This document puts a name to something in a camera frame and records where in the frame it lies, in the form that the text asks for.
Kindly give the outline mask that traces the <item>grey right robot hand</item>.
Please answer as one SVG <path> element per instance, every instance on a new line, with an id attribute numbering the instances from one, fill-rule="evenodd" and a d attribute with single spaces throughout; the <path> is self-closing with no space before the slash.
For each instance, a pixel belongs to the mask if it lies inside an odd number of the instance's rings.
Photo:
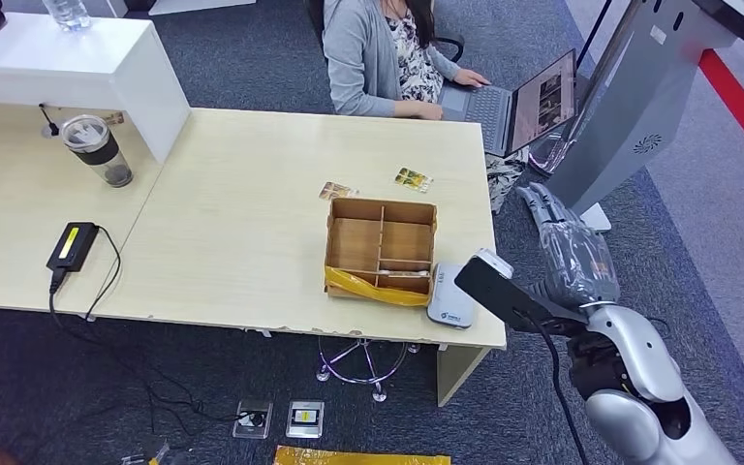
<path id="1" fill-rule="evenodd" d="M 517 189 L 539 231 L 546 276 L 534 292 L 569 309 L 616 302 L 621 294 L 603 236 L 537 182 Z"/>

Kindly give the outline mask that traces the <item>person's right hand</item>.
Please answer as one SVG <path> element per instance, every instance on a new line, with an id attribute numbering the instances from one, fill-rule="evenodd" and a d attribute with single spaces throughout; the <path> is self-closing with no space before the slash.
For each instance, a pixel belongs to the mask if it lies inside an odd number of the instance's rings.
<path id="1" fill-rule="evenodd" d="M 404 104 L 409 108 L 411 117 L 433 121 L 443 119 L 444 111 L 437 104 L 422 101 L 405 101 Z"/>

